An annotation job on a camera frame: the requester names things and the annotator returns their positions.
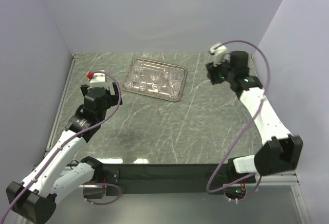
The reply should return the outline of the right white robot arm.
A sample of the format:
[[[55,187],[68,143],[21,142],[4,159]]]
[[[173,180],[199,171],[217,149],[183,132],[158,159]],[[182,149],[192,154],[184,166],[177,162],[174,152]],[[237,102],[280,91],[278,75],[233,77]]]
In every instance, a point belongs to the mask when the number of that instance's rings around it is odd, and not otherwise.
[[[255,155],[221,162],[213,172],[224,170],[231,182],[239,182],[247,174],[261,176],[295,170],[303,141],[293,135],[278,118],[265,96],[265,89],[256,76],[249,73],[249,54],[229,51],[224,46],[210,50],[213,62],[206,65],[207,77],[213,85],[227,82],[237,98],[252,116],[262,140],[262,147]]]

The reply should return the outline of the clear glass four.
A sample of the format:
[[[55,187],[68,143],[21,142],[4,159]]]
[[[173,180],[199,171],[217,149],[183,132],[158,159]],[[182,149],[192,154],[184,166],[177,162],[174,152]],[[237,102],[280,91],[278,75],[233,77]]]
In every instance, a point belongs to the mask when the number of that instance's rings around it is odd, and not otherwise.
[[[123,88],[125,90],[131,90],[134,88],[133,80],[129,74],[124,77]]]

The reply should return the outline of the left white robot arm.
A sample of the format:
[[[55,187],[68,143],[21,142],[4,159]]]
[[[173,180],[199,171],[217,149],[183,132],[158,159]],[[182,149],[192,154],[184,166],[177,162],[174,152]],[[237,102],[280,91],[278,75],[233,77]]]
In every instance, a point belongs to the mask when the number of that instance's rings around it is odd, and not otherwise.
[[[57,205],[79,186],[91,183],[105,189],[109,185],[103,163],[92,157],[82,159],[68,174],[60,174],[109,119],[107,110],[118,109],[122,104],[118,82],[113,82],[113,88],[111,93],[108,86],[81,86],[84,102],[69,119],[55,146],[21,182],[13,181],[7,186],[9,210],[32,223],[46,223]]]

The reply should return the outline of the clear glass six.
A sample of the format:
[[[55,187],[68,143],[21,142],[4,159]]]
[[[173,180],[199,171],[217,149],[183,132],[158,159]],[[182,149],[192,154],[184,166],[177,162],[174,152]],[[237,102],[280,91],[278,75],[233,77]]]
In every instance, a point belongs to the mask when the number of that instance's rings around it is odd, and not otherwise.
[[[162,88],[162,79],[160,78],[158,84],[151,84],[154,93],[160,93]]]

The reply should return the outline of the clear glass one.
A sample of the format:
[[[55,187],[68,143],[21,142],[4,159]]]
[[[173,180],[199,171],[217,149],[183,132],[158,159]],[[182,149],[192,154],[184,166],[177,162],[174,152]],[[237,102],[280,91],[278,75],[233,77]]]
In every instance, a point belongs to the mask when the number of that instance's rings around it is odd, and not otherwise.
[[[136,58],[133,61],[135,69],[138,74],[142,74],[144,70],[144,59]]]

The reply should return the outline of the clear glass seven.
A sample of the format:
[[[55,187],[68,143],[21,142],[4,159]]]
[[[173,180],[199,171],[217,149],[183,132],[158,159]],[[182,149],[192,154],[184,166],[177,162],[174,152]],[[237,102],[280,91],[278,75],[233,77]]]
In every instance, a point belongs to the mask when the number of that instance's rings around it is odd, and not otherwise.
[[[180,92],[180,85],[171,85],[169,88],[170,99],[176,99]]]

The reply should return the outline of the clear glass eight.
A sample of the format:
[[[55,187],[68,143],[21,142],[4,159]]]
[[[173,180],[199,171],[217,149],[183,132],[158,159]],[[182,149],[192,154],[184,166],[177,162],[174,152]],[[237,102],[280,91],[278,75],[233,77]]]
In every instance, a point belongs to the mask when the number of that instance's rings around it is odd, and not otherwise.
[[[158,84],[160,80],[161,71],[159,69],[153,69],[150,72],[151,80],[153,84]]]

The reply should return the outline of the clear glass two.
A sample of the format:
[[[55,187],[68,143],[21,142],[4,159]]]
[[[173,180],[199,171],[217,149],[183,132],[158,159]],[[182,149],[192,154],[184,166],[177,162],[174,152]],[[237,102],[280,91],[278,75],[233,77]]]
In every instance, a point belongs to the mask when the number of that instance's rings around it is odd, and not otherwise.
[[[163,74],[163,77],[164,77],[165,80],[169,80],[170,79],[172,70],[173,70],[173,68],[170,67],[170,66],[165,66],[162,69],[162,74]]]

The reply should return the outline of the clear glass three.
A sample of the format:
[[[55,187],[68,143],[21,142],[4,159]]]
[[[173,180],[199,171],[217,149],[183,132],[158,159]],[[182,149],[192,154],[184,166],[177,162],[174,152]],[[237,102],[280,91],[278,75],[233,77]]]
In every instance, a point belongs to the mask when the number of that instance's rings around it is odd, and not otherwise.
[[[135,69],[135,66],[133,66],[133,67],[131,67],[129,69],[129,74],[130,74],[130,76],[131,76],[131,78],[132,78],[133,81],[138,81],[139,80],[139,77],[141,75],[141,74],[138,74],[137,73],[137,71]]]

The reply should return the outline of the clear glass five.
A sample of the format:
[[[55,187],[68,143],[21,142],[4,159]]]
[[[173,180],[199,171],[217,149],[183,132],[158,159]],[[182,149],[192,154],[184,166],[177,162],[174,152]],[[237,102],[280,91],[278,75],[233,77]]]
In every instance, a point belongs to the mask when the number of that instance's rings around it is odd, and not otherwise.
[[[147,78],[144,75],[139,77],[139,90],[145,92],[148,89]]]

